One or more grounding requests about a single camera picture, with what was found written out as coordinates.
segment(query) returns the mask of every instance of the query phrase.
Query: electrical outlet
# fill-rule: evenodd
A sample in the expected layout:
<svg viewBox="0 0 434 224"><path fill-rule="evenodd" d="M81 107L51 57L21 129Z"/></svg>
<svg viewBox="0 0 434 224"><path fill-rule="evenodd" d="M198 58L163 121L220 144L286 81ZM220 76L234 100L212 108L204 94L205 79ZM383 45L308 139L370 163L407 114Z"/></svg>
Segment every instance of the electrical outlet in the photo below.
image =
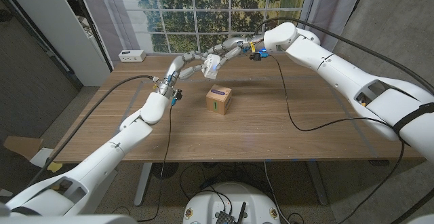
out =
<svg viewBox="0 0 434 224"><path fill-rule="evenodd" d="M142 62L146 54L143 50L122 50L119 58L122 62Z"/></svg>

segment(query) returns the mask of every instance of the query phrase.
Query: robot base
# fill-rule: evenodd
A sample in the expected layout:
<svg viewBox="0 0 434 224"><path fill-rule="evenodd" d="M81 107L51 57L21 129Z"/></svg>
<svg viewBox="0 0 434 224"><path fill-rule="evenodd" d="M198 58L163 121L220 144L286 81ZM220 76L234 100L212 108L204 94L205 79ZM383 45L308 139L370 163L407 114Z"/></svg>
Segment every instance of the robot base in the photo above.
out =
<svg viewBox="0 0 434 224"><path fill-rule="evenodd" d="M213 187L217 192L223 193L231 200L231 216L234 217L233 223L238 222L241 207L243 202L245 202L244 218L241 224L280 224L276 205L267 195L258 189L236 182L217 183ZM212 188L208 187L205 190L212 191ZM223 195L221 195L221 198L224 201L226 213L228 214L231 205ZM182 223L217 223L218 215L220 211L223 211L223 207L222 200L216 193L209 191L199 192L187 204Z"/></svg>

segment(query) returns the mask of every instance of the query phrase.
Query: black strap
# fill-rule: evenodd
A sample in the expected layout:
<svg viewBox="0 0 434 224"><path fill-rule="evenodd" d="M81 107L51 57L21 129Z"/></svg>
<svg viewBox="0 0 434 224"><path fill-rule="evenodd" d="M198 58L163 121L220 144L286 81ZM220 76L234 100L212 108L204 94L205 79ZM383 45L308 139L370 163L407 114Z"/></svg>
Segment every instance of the black strap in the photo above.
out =
<svg viewBox="0 0 434 224"><path fill-rule="evenodd" d="M397 135L399 135L399 131L406 126L408 123L412 122L413 119L416 119L417 117L424 115L426 113L434 113L434 102L430 102L424 105L419 106L419 109L409 113L408 115L404 116L402 119L400 119L394 126L393 131Z"/></svg>
<svg viewBox="0 0 434 224"><path fill-rule="evenodd" d="M19 206L17 208L13 208L11 210L11 212L20 213L20 214L23 214L23 215L41 215L38 212L36 212L36 211L34 211L34 210L30 209L30 208L24 207L24 206Z"/></svg>

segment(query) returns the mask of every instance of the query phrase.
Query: small cardboard box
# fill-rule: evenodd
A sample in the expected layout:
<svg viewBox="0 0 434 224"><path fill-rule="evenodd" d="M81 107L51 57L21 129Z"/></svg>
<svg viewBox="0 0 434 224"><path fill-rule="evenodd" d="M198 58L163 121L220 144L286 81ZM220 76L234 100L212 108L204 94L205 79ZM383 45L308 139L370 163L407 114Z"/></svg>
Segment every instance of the small cardboard box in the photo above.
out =
<svg viewBox="0 0 434 224"><path fill-rule="evenodd" d="M10 151L19 153L27 160L31 160L35 156L42 144L41 138L26 138L21 136L9 136L6 138L3 146Z"/></svg>
<svg viewBox="0 0 434 224"><path fill-rule="evenodd" d="M214 85L206 94L206 107L210 111L224 115L231 105L231 98L232 89Z"/></svg>

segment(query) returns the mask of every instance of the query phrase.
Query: black cable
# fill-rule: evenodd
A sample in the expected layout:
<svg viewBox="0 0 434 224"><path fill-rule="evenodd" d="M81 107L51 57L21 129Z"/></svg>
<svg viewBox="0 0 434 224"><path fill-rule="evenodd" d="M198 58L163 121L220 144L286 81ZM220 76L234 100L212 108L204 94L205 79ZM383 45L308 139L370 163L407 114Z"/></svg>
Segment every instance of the black cable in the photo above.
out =
<svg viewBox="0 0 434 224"><path fill-rule="evenodd" d="M335 120L335 121L332 121L332 122L329 122L329 123L326 123L326 124L324 124L324 125L322 125L322 126L317 126L317 127L315 127L315 128L311 128L311 129L300 129L295 123L294 123L294 121L292 120L292 117L291 117L291 113L290 113L290 106L289 106L289 102L288 102L288 93L286 92L286 85L285 85L285 79L283 78L283 74L282 74L282 70L281 70L281 67L280 67L280 64L279 64L279 61L277 61L277 59L273 56L273 55L270 55L271 57L273 57L274 58L274 60L276 61L276 63L277 63L277 66L279 67L279 71L280 71L280 76L281 76L281 78L282 78L282 83L283 83L283 89L285 90L285 97L286 97L286 108L288 109L288 115L290 116L290 119L291 119L291 122L292 122L292 124L297 128L297 129L299 129L300 131L303 131L303 132L308 132L308 131L312 131L312 130L317 130L317 129L320 129L320 128L323 128L323 127L325 127L325 126L329 126L329 125L331 125L331 124L335 124L335 123L338 123L338 122L343 122L343 121L346 121L346 120L352 120L352 119L366 119L366 120L371 120L371 121L374 121L374 122L378 122L378 123L381 123L381 124L383 124L383 125L386 125L386 126L388 126L388 127L390 127L390 128L393 128L391 125L389 125L388 123L385 123L385 122L382 122L382 121L380 121L380 120L377 120L377 119L372 119L372 118L367 118L367 117L356 117L356 118L344 118L344 119L338 119L338 120ZM401 141L401 153L399 154L399 157L398 157L398 160L397 160L397 162L396 162L396 164L395 164L395 166L393 167L393 169L390 171L390 173L381 181L381 183L380 184L378 184L377 185L377 187L364 199L364 200L362 200L360 203L359 203L359 205L357 205L356 206L356 208L351 212L351 214L349 214L347 217L345 217L341 222L339 222L338 224L341 224L341 223L343 223L344 221L346 221L348 218L350 218L351 216L353 216L353 214L357 211L357 209L359 209L359 207L363 204L363 203L365 203L391 176L392 176L392 174L395 172L395 170L396 170L396 168L398 167L398 165L399 165L399 163L401 162L401 160L402 160L402 157L403 157L403 155L404 155L404 148L405 148L405 144L406 144L406 142L398 135L398 137L399 137L399 139L400 139L400 141Z"/></svg>
<svg viewBox="0 0 434 224"><path fill-rule="evenodd" d="M167 140L167 148L165 150L165 155L164 155L164 160L163 160L163 165L161 166L161 174L160 174L160 190L158 193L158 204L157 204L157 211L155 211L155 215L152 218L149 219L143 219L143 220L137 220L138 223L140 222L146 222L146 221L152 221L153 219L157 218L158 215L158 211L160 209L160 201L161 201L161 190L163 189L163 169L164 169L164 164L165 164L165 159L167 157L167 153L169 152L169 144L170 144L170 134L172 133L172 108L174 106L170 106L170 110L169 110L169 139Z"/></svg>
<svg viewBox="0 0 434 224"><path fill-rule="evenodd" d="M224 201L223 201L223 199L222 199L222 196L220 196L220 194L219 194L219 193L214 189L214 187L213 187L212 185L210 185L210 187L211 187L212 191L218 195L218 197L220 198L220 200L222 200L222 203L223 203L223 212L226 213L226 205L224 204Z"/></svg>
<svg viewBox="0 0 434 224"><path fill-rule="evenodd" d="M398 224L403 222L433 197L434 197L434 188L430 192L428 192L428 194L425 195L422 199L420 199L417 203L415 203L410 209L408 209L405 213L403 213L400 217L392 221L392 224Z"/></svg>
<svg viewBox="0 0 434 224"><path fill-rule="evenodd" d="M182 175L184 174L184 172L185 172L187 169L189 169L190 167L193 167L193 166L197 166L197 167L199 167L199 168L201 169L201 171L202 171L202 175L203 175L203 179L204 179L204 181L207 181L207 178L206 178L206 175L205 175L205 171L204 171L203 168L202 168L200 165L198 165L198 164L192 164L192 165L190 165L190 166L187 166L187 167L186 167L186 168L181 172L181 175L179 176L179 186L180 186L181 191L183 192L184 196L185 196L189 201L191 200L191 198L187 195L186 191L184 190L184 187L182 186ZM220 196L221 193L217 192L217 191L214 189L214 187L213 187L212 185L210 185L209 187L212 188L212 191L211 191L211 190L202 190L202 191L211 191L211 192L216 193L216 194L218 195L218 197L220 198L220 200L222 200L222 203L223 203L223 212L226 213L226 205L224 205L224 201L223 201L222 197ZM228 201L229 201L229 203L231 204L231 209L229 210L229 214L231 214L231 213L232 213L232 203L231 203L230 199L228 199Z"/></svg>
<svg viewBox="0 0 434 224"><path fill-rule="evenodd" d="M363 50L363 51L365 51L365 52L367 52L367 53L369 53L369 54L371 54L371 55L373 55L373 56L375 56L375 57L377 57L377 58L379 58L379 59L381 59L383 61L388 62L389 64L393 65L394 67L397 67L398 69L402 70L403 72L407 73L409 76L413 77L416 81L418 81L422 86L424 86L431 94L434 94L434 87L429 82L427 82L420 75L416 74L414 71L412 71L409 68L403 66L402 64L399 64L398 62L394 61L393 59L388 58L388 57L386 57L386 56L384 56L382 54L379 54L378 52L375 52L375 51L373 51L373 50L371 50L369 48L363 47L362 45L360 45L358 43L350 41L350 40L348 40L348 39L346 39L344 37L341 37L340 35L336 35L334 33L331 33L331 32L329 32L329 31L327 31L327 30L325 30L325 29L323 29L321 27L318 27L318 26L316 26L314 24L305 22L303 20L299 20L299 19L292 18L292 17L269 18L268 20L262 21L256 27L255 35L258 34L259 29L262 27L263 24L268 23L270 21L274 21L274 20L291 20L291 21L295 21L295 22L298 22L298 23L301 23L301 24L305 24L305 25L310 26L310 27L312 27L314 29L317 29L318 31L321 31L321 32L323 32L323 33L325 33L325 34L327 34L329 36L332 36L332 37L334 37L334 38L336 38L338 40L341 40L341 41L343 41L343 42L345 42L345 43L347 43L347 44L349 44L349 45L351 45L351 46L353 46L355 48Z"/></svg>
<svg viewBox="0 0 434 224"><path fill-rule="evenodd" d="M83 123L88 119L88 117L92 114L92 112L94 112L94 110L96 109L96 107L98 105L100 105L100 103L114 90L116 89L118 86L124 84L127 81L131 81L134 79L138 79L138 78L148 78L148 79L153 79L153 76L150 75L137 75L134 77L130 77L127 79L124 79L123 81L120 81L119 83L117 83L116 85L114 85L112 88L110 88L110 90L108 90L101 98L100 100L98 100L98 102L96 102L96 104L86 113L86 115L84 116L84 118L80 121L80 123L77 125L77 127L73 130L73 132L71 132L71 134L68 136L68 138L62 143L62 145L56 150L56 152L54 152L53 156L51 156L51 158L48 159L48 161L45 163L45 165L38 171L38 173L32 178L32 180L28 183L27 187L30 187L31 185L35 184L35 182L37 181L37 179L41 176L41 174L47 170L48 166L53 162L54 159L56 159L57 155L59 155L59 153L65 148L65 146L69 143L69 141L72 139L72 137L77 133L77 131L80 129L80 127L83 125Z"/></svg>
<svg viewBox="0 0 434 224"><path fill-rule="evenodd" d="M303 217L301 216L301 214L298 214L297 212L291 213L291 214L287 217L287 219L290 220L290 217L293 216L293 215L298 215L298 216L301 218L301 221L302 221L301 224L304 224L304 219L303 219Z"/></svg>
<svg viewBox="0 0 434 224"><path fill-rule="evenodd" d="M350 218L351 216L353 216L353 214L357 211L357 209L360 208L360 206L362 204L364 204L372 195L374 195L374 193L392 176L392 174L395 172L396 168L398 167L399 163L402 160L402 156L404 155L404 148L405 148L405 143L404 140L401 139L401 153L399 154L399 158L398 161L396 162L395 166L393 167L393 169L390 171L390 173L381 181L380 184L378 184L374 190L372 190L372 192L366 196L366 198L364 200L362 200L356 207L355 209L347 216L345 217L343 220L341 220L338 224L343 223L344 221L346 221L348 218Z"/></svg>
<svg viewBox="0 0 434 224"><path fill-rule="evenodd" d="M229 204L231 205L231 209L229 210L229 215L232 214L232 202L231 202L231 200L228 198L228 196L224 195L223 193L217 192L217 191L215 191L215 190L202 190L202 191L200 191L199 193L201 193L201 192L211 192L211 193L215 193L215 194L217 194L217 195L223 195L223 197L225 197L225 198L229 201Z"/></svg>
<svg viewBox="0 0 434 224"><path fill-rule="evenodd" d="M114 209L111 213L114 214L116 210L119 210L120 208L124 208L128 211L128 215L131 216L131 212L129 210L129 208L125 207L125 206L119 206L116 209Z"/></svg>
<svg viewBox="0 0 434 224"><path fill-rule="evenodd" d="M190 198L190 197L187 195L187 193L185 192L184 187L182 187L182 175L184 174L184 172L185 172L187 169L189 169L190 167L193 167L193 166L197 166L197 167L199 167L199 168L202 170L203 180L206 181L205 172L203 171L203 168L202 168L200 165L198 165L198 164L192 164L192 165L190 165L190 166L187 166L187 167L186 167L186 168L181 172L181 175L179 176L179 186L180 186L181 191L183 192L184 196L185 196L189 201L191 200L191 198Z"/></svg>

